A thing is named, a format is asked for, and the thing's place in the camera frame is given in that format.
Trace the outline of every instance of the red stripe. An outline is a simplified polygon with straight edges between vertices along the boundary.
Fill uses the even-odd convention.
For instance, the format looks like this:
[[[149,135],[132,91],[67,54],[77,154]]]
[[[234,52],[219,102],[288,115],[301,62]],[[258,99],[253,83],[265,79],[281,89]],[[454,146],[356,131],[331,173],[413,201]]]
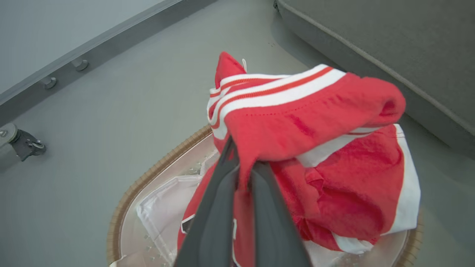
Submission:
[[[269,83],[269,82],[273,82],[275,80],[279,80],[279,79],[261,79],[261,78],[256,78],[254,79],[253,81],[249,81],[249,82],[243,82],[243,83],[240,83],[240,84],[236,84],[234,86],[232,86],[227,92],[226,92],[226,95],[227,94],[230,94],[232,92],[235,92],[235,91],[238,91],[238,90],[241,90],[243,88],[249,88],[249,87],[254,87],[254,86],[259,86],[259,85],[263,85],[263,84],[266,84],[266,83]],[[211,107],[209,108],[209,111],[208,111],[208,118],[212,118],[213,117],[213,112],[214,112],[214,109],[216,107],[216,104],[218,104],[218,100],[216,100],[213,105],[211,105]]]
[[[297,86],[301,86],[303,84],[306,84],[312,80],[315,80],[316,78],[318,77],[321,77],[325,74],[327,74],[328,72],[330,72],[333,68],[332,67],[326,67],[324,68],[323,70],[315,73],[315,74],[312,74],[310,75],[309,77],[305,77],[305,78],[302,78],[300,80],[297,80],[297,81],[294,81],[294,82],[291,82],[289,84],[286,84],[286,85],[282,85],[282,86],[279,86],[279,87],[275,87],[275,88],[270,88],[268,90],[265,90],[265,91],[261,91],[261,92],[255,92],[255,93],[249,93],[249,94],[242,94],[242,95],[237,95],[235,97],[232,97],[228,100],[226,100],[220,107],[219,107],[219,110],[218,110],[218,117],[217,117],[217,120],[216,120],[216,123],[214,125],[212,125],[211,127],[213,129],[217,129],[219,127],[219,116],[221,115],[221,109],[223,109],[224,106],[226,106],[227,104],[229,104],[230,102],[233,102],[235,100],[238,100],[238,99],[243,99],[243,98],[251,98],[251,97],[257,97],[257,96],[264,96],[264,95],[271,95],[271,94],[275,94],[275,93],[279,93],[279,92],[282,92],[282,91],[285,91],[287,89],[290,89],[290,88],[294,88],[294,87],[297,87]]]
[[[210,97],[219,96],[219,95],[221,94],[221,91],[223,91],[224,89],[226,89],[226,88],[228,88],[228,87],[235,86],[235,85],[242,84],[242,83],[257,81],[257,80],[270,80],[270,81],[273,81],[273,80],[276,80],[276,79],[249,78],[249,79],[239,79],[239,80],[231,81],[231,82],[228,82],[227,84],[223,84],[223,86],[220,87],[219,92],[214,93],[214,94],[211,94]]]

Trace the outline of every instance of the gray sofa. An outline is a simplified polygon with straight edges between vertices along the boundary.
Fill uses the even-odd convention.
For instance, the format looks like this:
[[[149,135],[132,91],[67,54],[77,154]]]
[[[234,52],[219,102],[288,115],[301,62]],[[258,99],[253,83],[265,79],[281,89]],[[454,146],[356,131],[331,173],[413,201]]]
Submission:
[[[475,2],[277,0],[285,24],[346,71],[397,85],[406,113],[475,158]]]

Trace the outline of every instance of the white trim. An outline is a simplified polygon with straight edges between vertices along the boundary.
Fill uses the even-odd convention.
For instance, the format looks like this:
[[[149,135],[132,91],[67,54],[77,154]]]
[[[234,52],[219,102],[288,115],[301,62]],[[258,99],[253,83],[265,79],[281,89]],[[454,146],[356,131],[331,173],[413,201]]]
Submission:
[[[209,109],[213,106],[214,103],[216,103],[217,101],[219,101],[225,94],[228,93],[228,91],[232,88],[231,87],[228,87],[226,89],[224,89],[223,91],[221,91],[221,93],[218,95],[218,96],[215,96],[215,97],[210,97],[209,98],[209,101],[208,101],[208,106],[206,107],[206,114],[207,114],[207,118],[208,118],[208,121],[209,121]]]
[[[338,247],[347,253],[363,254],[366,251],[370,251],[373,245],[365,240],[359,240],[357,238],[341,237],[332,232],[333,238],[335,238]]]
[[[233,227],[233,261],[234,261],[234,264],[236,264],[237,267],[241,267],[241,265],[236,260],[236,254],[234,253],[234,240],[236,240],[236,232],[238,230],[238,224],[237,224],[238,220],[236,220],[236,218],[234,218],[233,221],[234,221],[234,227]]]
[[[238,74],[226,77],[219,82],[219,87],[221,88],[223,85],[234,82],[236,80],[241,79],[283,79],[287,78],[290,75],[269,75],[269,74]]]
[[[399,124],[394,124],[394,126],[396,127],[398,144],[404,156],[404,178],[399,194],[396,217],[391,229],[383,235],[414,229],[417,226],[419,214],[420,188],[418,175],[409,152],[408,143],[404,137],[404,132]]]
[[[186,219],[184,219],[184,220],[181,221],[180,229],[181,229],[181,232],[182,232],[183,234],[187,234],[187,233],[183,230],[183,223],[185,223],[185,222],[187,222],[187,221],[193,219],[193,218],[195,217],[195,215],[196,215],[196,214],[193,214],[193,215],[189,216],[188,218],[186,218]]]
[[[211,88],[211,89],[209,90],[209,93],[210,93],[211,95],[212,95],[212,94],[216,94],[216,93],[219,93],[220,90],[221,90],[221,88],[218,88],[218,89],[216,89],[216,88]]]
[[[262,92],[262,91],[266,91],[266,90],[269,90],[269,89],[272,89],[272,88],[275,88],[275,87],[279,87],[279,86],[283,86],[283,85],[286,85],[286,84],[289,84],[289,83],[292,83],[292,82],[295,82],[295,81],[298,81],[298,80],[301,80],[303,78],[306,78],[308,76],[311,76],[321,70],[323,70],[324,68],[326,68],[327,65],[324,65],[324,64],[320,64],[310,70],[307,70],[305,72],[302,72],[302,73],[299,73],[299,74],[296,74],[296,75],[292,75],[292,76],[289,76],[287,78],[283,78],[283,79],[279,79],[277,81],[273,81],[273,82],[269,82],[269,83],[266,83],[266,84],[263,84],[263,85],[260,85],[260,86],[254,86],[254,87],[250,87],[250,88],[246,88],[246,89],[242,89],[242,90],[238,90],[238,91],[235,91],[235,92],[232,92],[232,93],[229,93],[225,96],[223,96],[219,101],[218,103],[216,104],[216,111],[219,111],[219,108],[221,107],[221,105],[226,102],[227,100],[233,98],[233,97],[236,97],[238,95],[245,95],[245,94],[250,94],[250,93],[257,93],[257,92]],[[245,76],[247,77],[250,77],[250,76],[255,76],[256,74],[241,74],[241,75],[235,75],[235,76],[231,76],[231,77],[228,77],[228,78],[235,78],[237,76],[240,76],[242,78],[245,78]],[[214,125],[216,123],[216,121],[218,120],[218,112],[214,112],[213,113],[213,117],[212,118],[208,118],[208,122],[209,124],[211,125]]]
[[[311,94],[314,94],[314,93],[316,93],[316,92],[318,92],[318,91],[334,84],[339,79],[341,79],[343,76],[345,76],[345,74],[346,73],[344,73],[340,70],[333,69],[333,70],[329,71],[328,73],[326,73],[325,75],[323,75],[321,77],[318,77],[318,78],[316,78],[312,81],[309,81],[308,83],[305,83],[301,86],[296,86],[296,87],[293,87],[293,88],[289,88],[285,91],[278,92],[278,93],[271,94],[271,95],[263,95],[263,96],[256,96],[256,97],[249,97],[249,98],[242,98],[242,99],[235,100],[235,101],[227,104],[226,106],[224,106],[222,108],[222,110],[220,111],[219,127],[217,129],[213,129],[214,137],[217,138],[217,139],[221,139],[221,140],[226,137],[226,133],[228,132],[228,129],[227,129],[225,123],[224,123],[224,118],[231,111],[238,110],[238,109],[241,109],[241,108],[248,108],[248,107],[265,107],[265,106],[275,106],[275,105],[290,103],[290,102],[302,99],[304,97],[307,97]],[[251,91],[259,92],[259,91],[262,91],[262,90],[266,90],[266,89],[269,89],[269,88],[280,86],[282,84],[281,81],[282,80],[275,81],[275,82],[278,82],[278,84],[276,84],[275,82],[272,82],[272,83],[266,84],[266,87],[256,86],[256,87],[252,87],[252,88],[249,88],[249,89]],[[283,84],[287,84],[289,82],[290,81],[286,79],[285,83],[283,83]],[[222,98],[218,102],[218,104],[216,105],[216,108],[215,108],[215,112],[213,113],[213,118],[214,119],[216,119],[216,117],[217,117],[219,107],[220,107],[220,103],[223,103],[222,100],[223,99],[229,99],[229,98],[227,98],[227,96],[229,96],[233,93],[230,93],[230,94],[226,95],[224,98]]]
[[[351,133],[372,133],[379,128],[357,128],[351,131]],[[365,135],[342,135],[337,137],[333,140],[330,140],[326,143],[318,145],[311,150],[296,156],[297,160],[305,168],[316,167],[318,164],[326,160],[331,154],[335,153],[336,151],[340,150],[351,141],[355,140],[356,138],[366,137],[370,134]]]
[[[242,83],[235,84],[235,85],[233,85],[233,86],[238,86],[238,85],[245,84],[245,83],[246,83],[246,82],[242,82]],[[222,91],[221,91],[220,88],[218,88],[219,90],[216,90],[216,89],[215,89],[215,92],[214,92],[214,93],[211,93],[211,90],[212,90],[212,89],[210,89],[209,92],[210,92],[211,94],[219,93],[218,96],[214,96],[214,97],[210,97],[210,98],[213,98],[213,99],[214,99],[214,98],[218,98],[218,99],[219,99],[219,98],[223,97],[233,86],[230,86],[230,87],[228,87],[228,88],[226,88],[226,89],[224,89],[224,90],[222,90]]]

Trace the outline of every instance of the woven basket rim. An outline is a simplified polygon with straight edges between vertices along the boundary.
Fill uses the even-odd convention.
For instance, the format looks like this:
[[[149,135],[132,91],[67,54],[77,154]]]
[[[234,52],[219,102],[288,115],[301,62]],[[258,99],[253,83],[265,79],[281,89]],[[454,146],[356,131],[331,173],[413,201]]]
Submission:
[[[107,233],[107,262],[111,263],[121,258],[120,252],[120,235],[125,215],[130,208],[133,200],[137,195],[151,182],[157,175],[162,173],[166,168],[172,165],[189,149],[199,142],[203,141],[211,134],[212,130],[209,125],[198,130],[195,134],[183,141],[175,149],[170,151],[166,156],[153,165],[146,173],[144,173],[129,189],[124,193],[119,204],[115,208],[114,214],[109,223],[109,232]],[[417,258],[422,245],[422,236],[424,233],[424,224],[422,212],[419,209],[418,224],[415,229],[409,230],[406,236],[406,242],[403,249],[394,262],[394,267],[411,267]]]

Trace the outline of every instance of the red garment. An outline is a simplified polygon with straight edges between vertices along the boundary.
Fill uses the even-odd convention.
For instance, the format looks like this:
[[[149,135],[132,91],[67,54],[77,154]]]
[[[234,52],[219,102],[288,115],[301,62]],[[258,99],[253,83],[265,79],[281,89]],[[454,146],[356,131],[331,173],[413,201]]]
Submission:
[[[332,250],[362,253],[382,234],[415,228],[420,189],[399,125],[405,100],[392,84],[318,65],[292,76],[246,74],[220,55],[208,119],[221,152],[229,133],[241,169],[235,194],[238,266],[253,266],[245,185],[269,161],[300,235]],[[193,215],[214,168],[193,196]],[[179,233],[178,248],[185,234]]]

